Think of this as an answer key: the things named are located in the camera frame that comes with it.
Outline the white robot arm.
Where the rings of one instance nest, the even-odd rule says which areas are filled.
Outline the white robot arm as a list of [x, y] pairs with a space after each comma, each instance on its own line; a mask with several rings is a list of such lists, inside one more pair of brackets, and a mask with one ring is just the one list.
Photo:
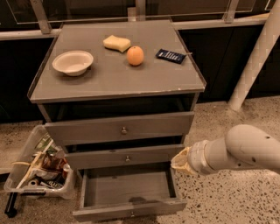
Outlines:
[[171, 160], [171, 167], [193, 175], [262, 169], [279, 174], [280, 142], [254, 126], [236, 125], [222, 138], [185, 147]]

